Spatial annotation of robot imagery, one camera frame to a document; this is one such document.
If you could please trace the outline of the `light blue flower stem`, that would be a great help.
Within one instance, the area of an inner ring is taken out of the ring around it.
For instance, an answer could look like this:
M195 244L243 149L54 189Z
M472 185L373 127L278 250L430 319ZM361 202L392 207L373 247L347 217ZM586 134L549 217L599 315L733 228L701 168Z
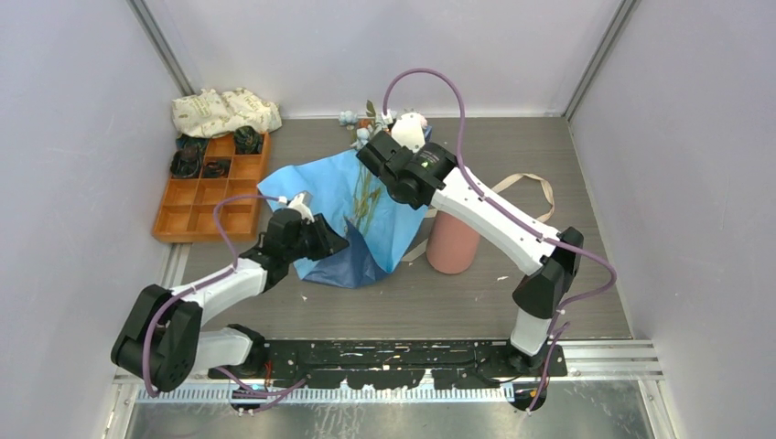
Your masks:
M361 150L377 132L389 131L389 125L394 119L395 112L378 112L372 101L366 102L366 113L363 117L353 111L343 111L339 114L339 124L350 131L350 147L355 151ZM358 175L353 190L353 213L349 221L365 236L372 224L383 190L361 162L357 161L356 165Z

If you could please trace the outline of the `flower bouquet blue paper wrap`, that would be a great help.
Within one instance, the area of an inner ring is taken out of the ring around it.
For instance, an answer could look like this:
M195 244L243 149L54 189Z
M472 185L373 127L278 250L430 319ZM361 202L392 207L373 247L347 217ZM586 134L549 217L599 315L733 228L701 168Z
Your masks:
M354 150L284 166L257 187L267 196L312 196L312 212L322 214L349 247L320 261L296 261L296 273L302 281L341 288L376 284L392 274L428 211L395 202Z

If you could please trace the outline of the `beige ribbon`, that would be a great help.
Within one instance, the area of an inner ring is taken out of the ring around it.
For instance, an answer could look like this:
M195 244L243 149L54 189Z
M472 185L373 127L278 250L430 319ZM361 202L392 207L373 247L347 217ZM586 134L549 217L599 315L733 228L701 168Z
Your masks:
M534 173L510 174L490 189L505 198L507 195L516 195L521 208L524 209L523 203L528 203L535 217L542 223L550 220L555 214L553 185L546 178Z

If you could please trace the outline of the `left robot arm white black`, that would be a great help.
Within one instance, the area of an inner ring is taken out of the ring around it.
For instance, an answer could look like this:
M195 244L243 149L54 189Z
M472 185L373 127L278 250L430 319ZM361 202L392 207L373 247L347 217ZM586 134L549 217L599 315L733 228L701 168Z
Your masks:
M203 331L203 325L273 288L294 262L320 261L348 246L323 215L279 209L235 263L195 283L145 287L113 344L111 362L143 379L153 393L173 391L190 374L217 367L256 377L267 363L260 334L241 325L219 331Z

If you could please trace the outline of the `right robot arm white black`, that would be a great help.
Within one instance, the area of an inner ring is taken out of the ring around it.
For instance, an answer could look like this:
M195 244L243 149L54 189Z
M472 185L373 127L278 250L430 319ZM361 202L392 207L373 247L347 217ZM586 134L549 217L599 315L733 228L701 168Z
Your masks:
M577 275L580 257L567 246L582 245L581 232L532 219L459 166L441 145L427 143L413 151L379 132L357 157L394 201L413 209L428 206L462 221L515 263L524 278L512 294L518 310L507 358L517 374L533 374L548 355L552 318Z

